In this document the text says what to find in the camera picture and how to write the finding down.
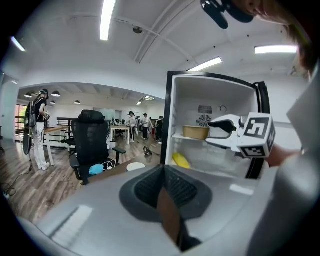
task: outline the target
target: chair backrest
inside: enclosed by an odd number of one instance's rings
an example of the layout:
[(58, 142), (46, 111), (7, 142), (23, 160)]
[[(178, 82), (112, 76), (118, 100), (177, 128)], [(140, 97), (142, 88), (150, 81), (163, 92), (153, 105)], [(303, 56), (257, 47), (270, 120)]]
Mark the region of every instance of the chair backrest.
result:
[(102, 113), (83, 110), (79, 118), (71, 123), (80, 165), (91, 164), (109, 157), (107, 135), (109, 124)]

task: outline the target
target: desk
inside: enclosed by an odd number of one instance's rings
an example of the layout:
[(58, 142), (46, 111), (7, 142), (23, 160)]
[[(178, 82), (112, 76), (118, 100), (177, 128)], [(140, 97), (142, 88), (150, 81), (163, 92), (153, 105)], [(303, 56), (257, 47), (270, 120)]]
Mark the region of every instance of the desk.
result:
[(45, 140), (46, 140), (46, 147), (48, 149), (48, 155), (49, 155), (49, 159), (50, 159), (50, 164), (52, 166), (55, 165), (54, 159), (52, 157), (52, 153), (51, 153), (51, 146), (50, 146), (50, 134), (54, 133), (54, 132), (58, 132), (58, 131), (62, 131), (64, 129), (67, 129), (68, 127), (66, 126), (62, 126), (62, 125), (58, 125), (57, 127), (54, 128), (47, 128), (44, 130), (44, 135), (45, 135)]
[(107, 179), (111, 176), (119, 175), (119, 174), (124, 174), (127, 172), (127, 166), (132, 163), (142, 163), (146, 167), (147, 166), (156, 166), (160, 164), (160, 156), (153, 154), (149, 156), (145, 156), (145, 154), (139, 155), (136, 158), (131, 159), (128, 162), (121, 163), (120, 165), (116, 166), (115, 168), (112, 168), (111, 170), (106, 170), (103, 173), (97, 174), (95, 176), (90, 177), (89, 183), (101, 181), (104, 179)]
[(113, 141), (113, 137), (114, 137), (114, 131), (116, 130), (122, 130), (122, 131), (125, 131), (128, 132), (128, 134), (126, 135), (126, 138), (127, 138), (127, 144), (129, 145), (129, 140), (130, 140), (130, 127), (127, 127), (125, 125), (113, 125), (111, 126), (111, 129), (110, 129), (110, 140)]

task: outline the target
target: white pants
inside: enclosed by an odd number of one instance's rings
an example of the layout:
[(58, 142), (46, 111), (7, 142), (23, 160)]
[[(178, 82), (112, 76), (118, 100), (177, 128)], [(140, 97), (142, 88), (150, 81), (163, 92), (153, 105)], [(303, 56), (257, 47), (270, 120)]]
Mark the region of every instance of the white pants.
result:
[(44, 167), (47, 163), (44, 152), (44, 127), (44, 122), (37, 122), (36, 126), (32, 128), (34, 142), (34, 158), (39, 169)]

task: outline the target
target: chair armrest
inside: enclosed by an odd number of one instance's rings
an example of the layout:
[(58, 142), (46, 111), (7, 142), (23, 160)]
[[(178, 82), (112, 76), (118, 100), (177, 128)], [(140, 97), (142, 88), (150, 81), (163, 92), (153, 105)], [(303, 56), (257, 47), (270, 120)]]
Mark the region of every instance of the chair armrest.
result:
[(76, 168), (78, 168), (80, 166), (78, 158), (74, 154), (70, 156), (70, 160), (69, 161), (70, 161), (70, 165), (71, 165), (72, 169), (76, 169)]
[(114, 147), (113, 150), (117, 153), (120, 153), (120, 154), (125, 154), (127, 153), (126, 150), (122, 149), (122, 148), (118, 148), (118, 147)]

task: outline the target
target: window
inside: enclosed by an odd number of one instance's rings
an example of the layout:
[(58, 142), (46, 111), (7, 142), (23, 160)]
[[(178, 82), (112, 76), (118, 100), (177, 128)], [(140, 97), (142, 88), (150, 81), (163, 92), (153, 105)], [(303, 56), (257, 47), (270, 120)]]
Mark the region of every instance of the window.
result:
[(27, 106), (15, 105), (15, 134), (23, 133)]

